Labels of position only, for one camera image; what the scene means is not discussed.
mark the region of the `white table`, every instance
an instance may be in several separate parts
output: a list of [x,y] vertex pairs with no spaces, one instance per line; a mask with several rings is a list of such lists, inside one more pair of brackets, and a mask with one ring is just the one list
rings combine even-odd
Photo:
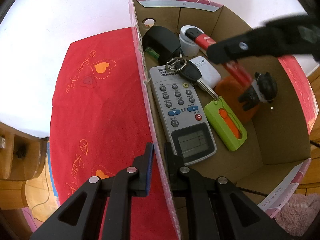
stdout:
[[[212,0],[251,27],[305,13],[297,0]],[[55,82],[73,41],[130,26],[128,0],[16,0],[0,25],[0,121],[34,136],[50,132]],[[306,74],[316,63],[299,58]]]

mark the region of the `pink fluffy fabric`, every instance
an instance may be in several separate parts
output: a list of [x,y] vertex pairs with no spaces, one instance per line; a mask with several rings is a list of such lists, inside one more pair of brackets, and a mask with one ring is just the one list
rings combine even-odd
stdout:
[[293,194],[275,216],[277,223],[292,236],[302,236],[320,210],[320,195]]

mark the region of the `red heart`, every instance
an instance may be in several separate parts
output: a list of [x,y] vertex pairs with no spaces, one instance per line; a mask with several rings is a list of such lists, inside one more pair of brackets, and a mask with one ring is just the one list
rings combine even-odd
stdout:
[[95,88],[97,85],[95,78],[92,75],[84,76],[80,81],[80,86],[88,89]]

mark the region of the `screw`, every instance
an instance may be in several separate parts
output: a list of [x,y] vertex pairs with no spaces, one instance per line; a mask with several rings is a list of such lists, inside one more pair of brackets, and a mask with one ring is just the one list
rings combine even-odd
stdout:
[[92,176],[89,179],[90,183],[97,183],[98,181],[99,181],[99,177],[97,177],[97,176]]
[[136,171],[137,171],[136,167],[130,166],[127,168],[127,172],[129,172],[129,173],[135,173]]
[[222,185],[227,184],[228,183],[228,179],[226,177],[219,177],[218,178],[218,182]]
[[180,171],[181,171],[182,173],[188,173],[188,172],[190,171],[190,169],[189,169],[188,167],[186,167],[186,166],[182,166],[182,167],[180,168]]
[[240,47],[240,49],[242,49],[242,50],[248,50],[248,49],[249,49],[248,45],[245,44],[244,42],[240,42],[240,43],[239,43],[239,47]]

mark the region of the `key ring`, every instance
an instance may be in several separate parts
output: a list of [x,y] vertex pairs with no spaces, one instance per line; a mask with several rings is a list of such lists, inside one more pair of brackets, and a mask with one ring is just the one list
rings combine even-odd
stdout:
[[[173,65],[176,65],[181,59],[184,60],[184,63],[182,65],[182,67],[178,68],[178,69],[172,69],[172,66]],[[182,57],[182,53],[180,51],[180,57],[174,57],[172,59],[170,59],[166,64],[165,64],[165,68],[168,72],[170,73],[176,73],[176,72],[179,72],[181,71],[185,66],[187,65],[187,60],[185,60],[183,57]]]

